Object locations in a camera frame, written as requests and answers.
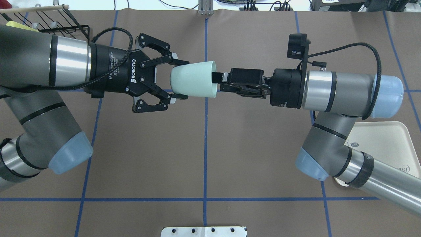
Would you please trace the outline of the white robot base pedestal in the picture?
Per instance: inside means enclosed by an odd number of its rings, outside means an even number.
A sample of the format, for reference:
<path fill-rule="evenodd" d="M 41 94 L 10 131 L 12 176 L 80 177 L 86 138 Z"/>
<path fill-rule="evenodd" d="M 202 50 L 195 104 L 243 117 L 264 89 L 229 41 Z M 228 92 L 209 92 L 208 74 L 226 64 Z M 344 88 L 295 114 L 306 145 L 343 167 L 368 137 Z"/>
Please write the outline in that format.
<path fill-rule="evenodd" d="M 193 226 L 165 227 L 161 237 L 247 237 L 247 227 L 243 226 Z"/>

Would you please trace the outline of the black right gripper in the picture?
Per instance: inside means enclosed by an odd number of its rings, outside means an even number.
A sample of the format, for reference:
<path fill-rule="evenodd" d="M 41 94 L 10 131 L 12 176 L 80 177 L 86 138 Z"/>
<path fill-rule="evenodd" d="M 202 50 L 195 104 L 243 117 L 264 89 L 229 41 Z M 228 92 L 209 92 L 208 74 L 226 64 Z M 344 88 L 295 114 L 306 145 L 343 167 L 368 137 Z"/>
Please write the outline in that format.
<path fill-rule="evenodd" d="M 233 68 L 228 72 L 212 72 L 212 83 L 220 84 L 220 92 L 236 93 L 243 97 L 266 99 L 277 107 L 301 107 L 303 99 L 303 78 L 299 69 L 274 70 L 271 77 L 265 77 L 261 69 Z"/>

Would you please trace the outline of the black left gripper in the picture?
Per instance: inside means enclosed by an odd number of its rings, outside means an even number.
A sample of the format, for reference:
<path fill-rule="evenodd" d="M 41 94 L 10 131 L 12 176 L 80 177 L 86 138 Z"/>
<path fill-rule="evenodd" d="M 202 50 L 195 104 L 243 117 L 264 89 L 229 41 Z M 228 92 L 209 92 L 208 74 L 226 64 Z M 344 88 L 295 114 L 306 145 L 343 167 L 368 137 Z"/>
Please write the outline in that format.
<path fill-rule="evenodd" d="M 92 53 L 90 80 L 109 72 L 111 68 L 120 63 L 127 52 L 123 49 L 95 43 L 90 43 L 89 46 Z M 126 93 L 133 97 L 133 113 L 165 111 L 168 105 L 175 103 L 176 100 L 188 99 L 187 95 L 166 92 L 154 81 L 155 66 L 161 64 L 184 66 L 190 62 L 178 59 L 178 56 L 170 51 L 170 45 L 167 42 L 144 33 L 137 36 L 136 46 L 140 49 L 151 48 L 159 52 L 161 57 L 150 59 L 142 50 L 133 50 L 122 66 L 98 82 L 84 87 L 83 90 L 92 98 L 103 98 L 105 92 Z M 148 104 L 142 98 L 146 93 L 159 99 L 159 102 L 153 105 Z"/>

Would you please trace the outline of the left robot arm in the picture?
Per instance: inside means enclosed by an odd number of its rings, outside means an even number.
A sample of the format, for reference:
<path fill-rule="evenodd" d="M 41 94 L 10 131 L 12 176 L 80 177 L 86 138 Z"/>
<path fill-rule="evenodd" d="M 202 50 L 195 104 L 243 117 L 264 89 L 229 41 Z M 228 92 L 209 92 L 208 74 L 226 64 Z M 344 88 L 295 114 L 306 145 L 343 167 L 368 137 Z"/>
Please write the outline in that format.
<path fill-rule="evenodd" d="M 92 156 L 59 91 L 83 89 L 92 98 L 124 93 L 133 97 L 134 113 L 164 111 L 188 98 L 156 85 L 157 66 L 188 64 L 164 41 L 111 27 L 86 42 L 11 24 L 1 26 L 1 98 L 25 132 L 1 143 L 1 191 L 45 169 L 62 174 Z"/>

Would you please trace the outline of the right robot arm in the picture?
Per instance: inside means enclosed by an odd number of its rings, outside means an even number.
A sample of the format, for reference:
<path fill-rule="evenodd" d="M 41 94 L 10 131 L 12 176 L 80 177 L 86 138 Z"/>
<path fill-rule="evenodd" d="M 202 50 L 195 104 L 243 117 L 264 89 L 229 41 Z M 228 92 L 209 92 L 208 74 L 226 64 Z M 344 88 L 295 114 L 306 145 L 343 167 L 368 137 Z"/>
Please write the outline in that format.
<path fill-rule="evenodd" d="M 335 177 L 420 216 L 419 178 L 346 145 L 358 118 L 390 118 L 401 107 L 401 80 L 387 76 L 379 83 L 379 78 L 380 73 L 280 68 L 271 77 L 263 76 L 260 69 L 242 68 L 211 74 L 211 81 L 223 92 L 252 98 L 269 95 L 272 106 L 318 112 L 297 156 L 298 170 L 319 181 Z"/>

